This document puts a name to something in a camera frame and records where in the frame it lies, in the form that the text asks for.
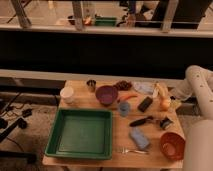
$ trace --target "paper cup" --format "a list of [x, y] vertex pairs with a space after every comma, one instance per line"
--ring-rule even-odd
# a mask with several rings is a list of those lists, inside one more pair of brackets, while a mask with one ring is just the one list
[[61, 99], [64, 100], [65, 103], [72, 103], [74, 100], [74, 90], [72, 87], [64, 87], [60, 91]]

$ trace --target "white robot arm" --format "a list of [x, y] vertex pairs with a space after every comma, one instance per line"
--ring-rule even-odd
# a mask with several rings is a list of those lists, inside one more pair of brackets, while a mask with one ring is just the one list
[[181, 100], [194, 93], [204, 116], [204, 120], [192, 125], [187, 134], [183, 171], [213, 171], [212, 78], [212, 71], [199, 66], [190, 66], [186, 70], [186, 79], [171, 91]]

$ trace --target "fork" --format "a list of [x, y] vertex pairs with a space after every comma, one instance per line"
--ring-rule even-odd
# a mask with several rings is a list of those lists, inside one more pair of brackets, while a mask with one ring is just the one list
[[116, 151], [119, 152], [119, 153], [123, 153], [123, 154], [127, 154], [129, 152], [139, 153], [139, 154], [149, 154], [149, 152], [146, 151], [146, 150], [134, 150], [134, 149], [128, 149], [128, 148], [125, 148], [125, 147], [118, 148]]

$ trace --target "green plastic tray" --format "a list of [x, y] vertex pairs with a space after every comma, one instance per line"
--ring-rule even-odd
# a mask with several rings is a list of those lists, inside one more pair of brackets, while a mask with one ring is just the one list
[[115, 17], [97, 17], [95, 20], [95, 26], [115, 26]]
[[45, 154], [52, 157], [110, 159], [112, 112], [59, 109]]

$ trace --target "sponge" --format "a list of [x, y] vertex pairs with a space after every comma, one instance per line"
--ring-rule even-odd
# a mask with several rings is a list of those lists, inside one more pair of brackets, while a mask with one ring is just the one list
[[140, 150], [144, 150], [150, 144], [149, 140], [145, 137], [143, 132], [137, 127], [130, 131], [130, 137], [133, 139]]

